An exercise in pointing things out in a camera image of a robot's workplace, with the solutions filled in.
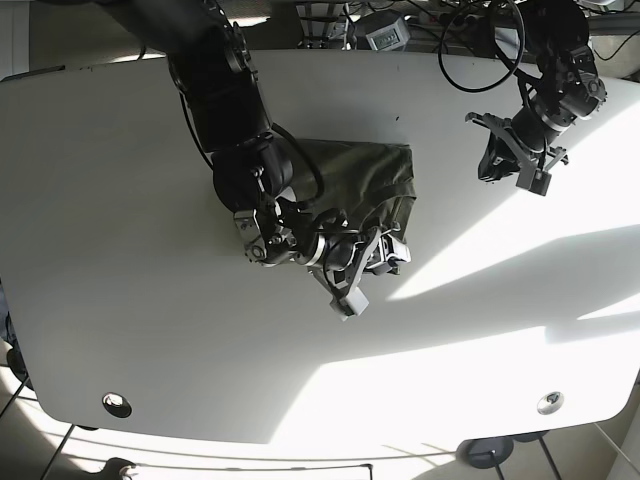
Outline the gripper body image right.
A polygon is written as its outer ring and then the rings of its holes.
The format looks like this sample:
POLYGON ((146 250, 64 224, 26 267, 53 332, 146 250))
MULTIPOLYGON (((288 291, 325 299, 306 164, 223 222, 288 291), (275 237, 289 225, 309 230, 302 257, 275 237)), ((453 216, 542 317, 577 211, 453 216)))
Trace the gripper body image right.
POLYGON ((519 111, 514 118, 469 112, 465 122, 486 128, 489 136, 494 133, 503 138, 516 154, 520 169, 531 164, 548 172, 558 163, 569 163, 567 150, 552 145, 564 130, 550 128, 532 111, 519 111))

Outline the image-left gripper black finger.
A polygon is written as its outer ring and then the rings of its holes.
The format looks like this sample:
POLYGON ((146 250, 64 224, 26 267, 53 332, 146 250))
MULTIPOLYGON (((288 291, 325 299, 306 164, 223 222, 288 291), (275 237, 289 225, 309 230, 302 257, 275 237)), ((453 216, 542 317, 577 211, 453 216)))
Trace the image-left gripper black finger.
POLYGON ((384 234, 379 243, 379 261, 375 266, 377 276, 398 275, 403 264, 411 262, 409 247, 391 233, 384 234))

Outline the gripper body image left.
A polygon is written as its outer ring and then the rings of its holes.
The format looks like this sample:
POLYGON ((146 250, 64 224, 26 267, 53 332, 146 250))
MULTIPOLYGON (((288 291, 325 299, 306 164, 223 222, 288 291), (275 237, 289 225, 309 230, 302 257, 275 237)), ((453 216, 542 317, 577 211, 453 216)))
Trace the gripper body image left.
POLYGON ((353 300, 365 274, 385 273, 385 231, 316 227, 305 265, 334 300, 353 300))

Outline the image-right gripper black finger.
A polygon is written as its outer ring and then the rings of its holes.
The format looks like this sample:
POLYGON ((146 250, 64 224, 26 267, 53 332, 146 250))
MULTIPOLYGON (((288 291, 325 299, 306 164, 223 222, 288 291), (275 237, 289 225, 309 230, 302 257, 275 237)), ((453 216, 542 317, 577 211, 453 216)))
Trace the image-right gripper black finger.
POLYGON ((484 182, 499 181, 519 172, 516 154, 503 138, 491 133, 478 165, 478 179, 484 182))

